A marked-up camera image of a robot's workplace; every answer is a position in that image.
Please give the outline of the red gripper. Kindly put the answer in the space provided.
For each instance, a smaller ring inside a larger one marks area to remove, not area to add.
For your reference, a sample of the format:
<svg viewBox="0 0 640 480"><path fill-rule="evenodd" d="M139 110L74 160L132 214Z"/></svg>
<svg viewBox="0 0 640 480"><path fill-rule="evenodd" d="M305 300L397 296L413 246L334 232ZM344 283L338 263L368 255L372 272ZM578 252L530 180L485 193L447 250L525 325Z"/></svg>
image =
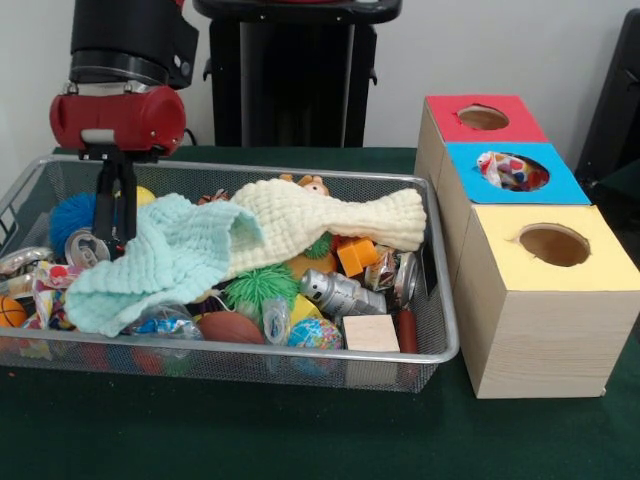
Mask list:
<svg viewBox="0 0 640 480"><path fill-rule="evenodd" d="M168 86L143 93L58 95L49 121L58 144L81 158L100 160L110 149L126 154L166 157L184 138L186 114L180 96ZM92 232L111 240L114 222L116 165L105 161L96 183ZM133 164L119 167L118 237L122 244L136 236L137 179Z"/></svg>

